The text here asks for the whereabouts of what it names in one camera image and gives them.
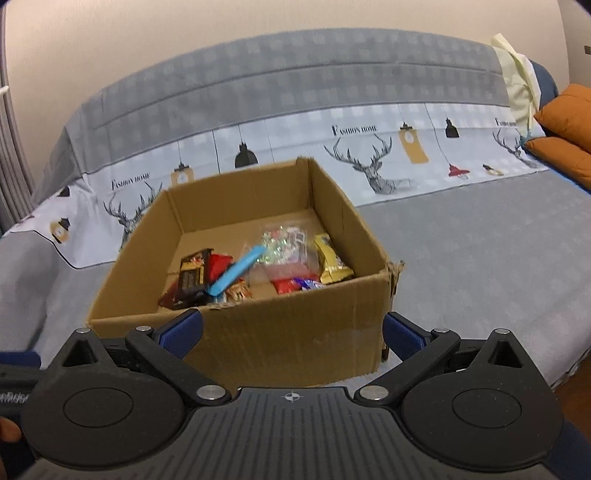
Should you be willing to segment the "person's left hand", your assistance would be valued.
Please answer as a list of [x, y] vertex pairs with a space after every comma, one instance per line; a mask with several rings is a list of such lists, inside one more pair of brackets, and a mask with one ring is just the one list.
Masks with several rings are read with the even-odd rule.
[[15, 422], [4, 417], [0, 418], [0, 442], [17, 443], [21, 436], [21, 430]]

